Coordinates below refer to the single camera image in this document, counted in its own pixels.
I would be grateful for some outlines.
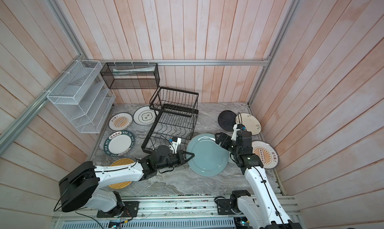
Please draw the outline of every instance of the wooden wall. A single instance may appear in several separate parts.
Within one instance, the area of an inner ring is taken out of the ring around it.
[[[0,0],[0,134],[77,55],[45,0]],[[0,158],[2,228],[44,228],[94,138],[49,103]]]
[[[383,1],[303,0],[252,105],[308,228],[384,227]]]
[[[262,59],[292,0],[57,0],[89,58]],[[258,66],[161,66],[162,85],[202,102],[248,101]],[[151,91],[115,90],[118,103]]]

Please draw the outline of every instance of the black metal dish rack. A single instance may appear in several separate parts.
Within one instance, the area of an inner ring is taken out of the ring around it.
[[[160,145],[169,145],[168,140],[181,138],[180,148],[185,151],[193,138],[197,116],[199,94],[169,87],[159,87],[151,98],[149,108],[156,111],[156,119],[149,130],[141,149],[151,153]]]

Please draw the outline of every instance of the black plate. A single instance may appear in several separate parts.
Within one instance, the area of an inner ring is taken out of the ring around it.
[[[226,131],[233,131],[233,126],[236,124],[236,113],[233,111],[222,111],[217,118],[218,124]]]

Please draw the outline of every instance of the marble countertop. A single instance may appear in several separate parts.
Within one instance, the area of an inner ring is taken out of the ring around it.
[[[123,104],[113,108],[113,115],[120,112],[128,112],[132,116],[137,109],[145,106],[144,104]],[[217,122],[218,115],[224,110],[237,112],[247,112],[248,106],[241,102],[222,102],[222,103],[199,103],[197,106],[199,116],[197,119],[194,136],[202,133],[215,134],[224,131]],[[152,125],[140,126],[135,122],[126,130],[131,131],[135,135],[135,145],[126,154],[119,157],[111,157],[103,152],[103,144],[107,137],[113,133],[107,127],[104,131],[103,138],[92,159],[95,165],[109,166],[114,161],[121,158],[140,159],[147,156],[141,150],[141,145],[148,134]],[[259,136],[252,136],[252,140],[260,140]],[[280,193],[280,189],[276,182],[275,175],[272,170],[266,170],[268,180],[275,193]],[[132,182],[126,188],[117,190],[121,196],[153,196],[153,195],[190,195],[190,194],[209,194],[209,195],[226,195],[231,194],[233,190],[248,190],[252,193],[252,188],[241,170],[235,165],[228,163],[227,167],[220,174],[213,177],[204,177],[194,173],[188,164],[175,168],[172,172],[160,174],[155,177],[140,182]]]

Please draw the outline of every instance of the white mesh shelf organizer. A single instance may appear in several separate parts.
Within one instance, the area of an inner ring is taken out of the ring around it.
[[[78,61],[48,95],[81,133],[100,133],[116,98],[103,81],[92,85],[100,70],[98,61]]]

